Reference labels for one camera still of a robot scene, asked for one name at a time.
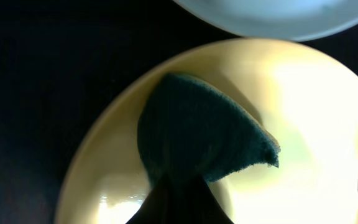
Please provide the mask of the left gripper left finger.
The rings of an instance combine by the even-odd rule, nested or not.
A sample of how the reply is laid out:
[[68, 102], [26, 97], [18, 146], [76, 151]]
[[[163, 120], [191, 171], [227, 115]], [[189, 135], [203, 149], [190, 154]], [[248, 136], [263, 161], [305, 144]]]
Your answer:
[[169, 224], [172, 212], [172, 185], [168, 177], [162, 177], [126, 224]]

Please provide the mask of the green scrubbing sponge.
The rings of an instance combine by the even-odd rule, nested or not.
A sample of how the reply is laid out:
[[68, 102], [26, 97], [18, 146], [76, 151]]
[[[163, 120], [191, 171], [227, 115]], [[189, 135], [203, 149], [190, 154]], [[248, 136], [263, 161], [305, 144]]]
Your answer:
[[146, 101], [137, 125], [140, 158], [152, 185], [201, 176], [207, 182], [249, 166], [279, 166], [280, 146], [243, 107], [208, 83], [168, 73]]

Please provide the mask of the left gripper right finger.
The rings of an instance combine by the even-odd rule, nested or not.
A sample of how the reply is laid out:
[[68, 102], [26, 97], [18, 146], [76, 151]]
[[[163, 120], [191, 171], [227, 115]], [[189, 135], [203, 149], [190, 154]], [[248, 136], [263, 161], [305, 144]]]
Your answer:
[[195, 177], [186, 189], [185, 213], [185, 223], [233, 224], [202, 176]]

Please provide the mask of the white plate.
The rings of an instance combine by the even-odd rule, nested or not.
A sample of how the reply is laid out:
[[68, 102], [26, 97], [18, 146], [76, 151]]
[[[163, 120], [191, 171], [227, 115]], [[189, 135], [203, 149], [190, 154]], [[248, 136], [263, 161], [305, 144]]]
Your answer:
[[174, 0], [238, 36], [309, 41], [358, 25], [358, 0]]

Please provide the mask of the yellow plate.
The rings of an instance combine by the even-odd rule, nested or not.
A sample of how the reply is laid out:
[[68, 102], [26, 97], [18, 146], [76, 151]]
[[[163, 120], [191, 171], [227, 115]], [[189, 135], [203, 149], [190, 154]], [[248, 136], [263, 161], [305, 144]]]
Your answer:
[[234, 223], [358, 223], [358, 77], [310, 47], [232, 39], [161, 63], [98, 118], [71, 162], [56, 223], [125, 223], [149, 192], [137, 120], [155, 84], [184, 71], [245, 108], [278, 141], [279, 167], [255, 165], [211, 185]]

